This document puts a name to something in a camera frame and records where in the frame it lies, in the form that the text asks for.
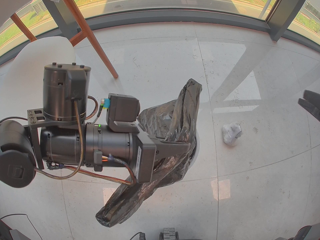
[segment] white label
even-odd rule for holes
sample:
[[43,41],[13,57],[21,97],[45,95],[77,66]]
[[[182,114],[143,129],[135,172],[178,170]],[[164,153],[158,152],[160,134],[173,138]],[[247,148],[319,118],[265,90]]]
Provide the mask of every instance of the white label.
[[141,150],[141,147],[138,146],[138,155],[137,155],[136,173],[135,173],[136,178],[138,178],[138,175],[139,175],[141,151],[142,151],[142,150]]

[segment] gray pole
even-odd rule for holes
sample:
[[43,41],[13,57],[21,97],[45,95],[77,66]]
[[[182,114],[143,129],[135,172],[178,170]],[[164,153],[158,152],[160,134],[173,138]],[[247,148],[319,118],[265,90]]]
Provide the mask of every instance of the gray pole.
[[266,10],[267,10],[268,6],[270,5],[270,3],[271,3],[271,0],[268,0],[266,2],[266,4],[264,5],[264,7],[263,7],[263,9],[262,9],[262,11],[261,11],[261,13],[260,13],[260,15],[258,17],[259,19],[262,19],[263,15],[266,12]]

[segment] black plastic bag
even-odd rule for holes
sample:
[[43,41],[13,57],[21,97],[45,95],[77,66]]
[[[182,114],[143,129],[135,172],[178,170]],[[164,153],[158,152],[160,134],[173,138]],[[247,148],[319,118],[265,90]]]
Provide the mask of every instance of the black plastic bag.
[[121,185],[96,214],[97,221],[112,227],[130,218],[157,188],[182,180],[196,149],[197,115],[202,85],[189,79],[178,99],[143,110],[138,122],[149,135],[166,141],[191,143],[186,154],[154,162],[151,182],[134,186]]

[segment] wooden chair leg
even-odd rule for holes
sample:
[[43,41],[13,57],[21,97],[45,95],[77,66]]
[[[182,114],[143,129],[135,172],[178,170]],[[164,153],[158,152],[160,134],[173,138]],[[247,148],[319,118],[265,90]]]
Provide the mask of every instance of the wooden chair leg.
[[74,16],[76,22],[79,24],[80,28],[82,29],[83,34],[88,38],[89,42],[102,59],[110,73],[113,75],[114,78],[118,77],[118,73],[116,72],[115,68],[112,66],[110,60],[106,56],[104,50],[102,49],[101,45],[99,44],[97,38],[95,37],[94,33],[92,32],[90,26],[86,22],[85,18],[83,17],[82,13],[80,12],[78,6],[74,2],[74,0],[63,0],[66,4],[68,9],[70,10],[71,14]]
[[80,31],[78,34],[76,34],[74,37],[72,37],[69,41],[72,44],[72,46],[76,46],[78,43],[80,43],[83,39],[85,39],[85,34]]
[[26,27],[22,20],[18,17],[16,13],[12,14],[12,21],[17,25],[17,27],[22,31],[23,34],[30,40],[30,42],[36,41],[37,38],[31,33],[31,31]]

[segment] floor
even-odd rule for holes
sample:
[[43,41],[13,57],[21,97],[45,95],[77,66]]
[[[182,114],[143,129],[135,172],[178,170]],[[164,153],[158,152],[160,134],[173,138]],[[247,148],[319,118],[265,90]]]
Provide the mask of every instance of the floor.
[[[76,62],[92,67],[89,94],[98,99],[130,94],[143,110],[177,98],[189,78],[202,84],[197,160],[182,181],[158,189],[112,228],[95,214],[118,185],[84,175],[63,181],[36,175],[22,189],[0,182],[0,216],[27,213],[48,240],[130,239],[138,231],[150,240],[164,227],[175,227],[181,239],[273,240],[320,222],[320,122],[297,103],[305,89],[320,92],[319,53],[214,24],[137,24],[94,33],[119,73],[114,80],[87,40],[75,47]],[[0,84],[9,66],[0,67]],[[243,135],[230,147],[222,126],[235,121]],[[102,173],[126,177],[122,169]],[[39,239],[23,216],[4,221]]]

